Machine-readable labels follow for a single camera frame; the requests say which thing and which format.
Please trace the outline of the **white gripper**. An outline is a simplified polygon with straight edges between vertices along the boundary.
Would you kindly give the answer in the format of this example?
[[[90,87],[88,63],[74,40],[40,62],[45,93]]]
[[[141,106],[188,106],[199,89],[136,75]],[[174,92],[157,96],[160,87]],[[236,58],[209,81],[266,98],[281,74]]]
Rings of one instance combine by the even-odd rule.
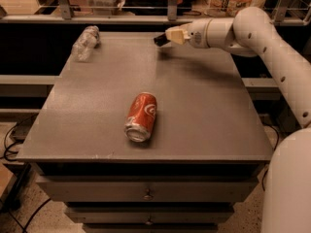
[[[180,26],[168,28],[165,31],[166,38],[179,45],[183,45],[189,40],[194,48],[209,49],[207,30],[211,21],[210,18],[195,20],[188,24],[187,30]]]

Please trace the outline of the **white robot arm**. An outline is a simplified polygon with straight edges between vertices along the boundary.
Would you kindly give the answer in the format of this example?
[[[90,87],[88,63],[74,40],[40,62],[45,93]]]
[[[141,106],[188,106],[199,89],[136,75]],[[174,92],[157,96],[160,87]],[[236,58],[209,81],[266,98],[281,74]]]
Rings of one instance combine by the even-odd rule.
[[[311,233],[311,65],[278,34],[269,15],[247,7],[235,17],[202,18],[173,26],[167,39],[197,49],[258,56],[300,128],[271,157],[260,233]]]

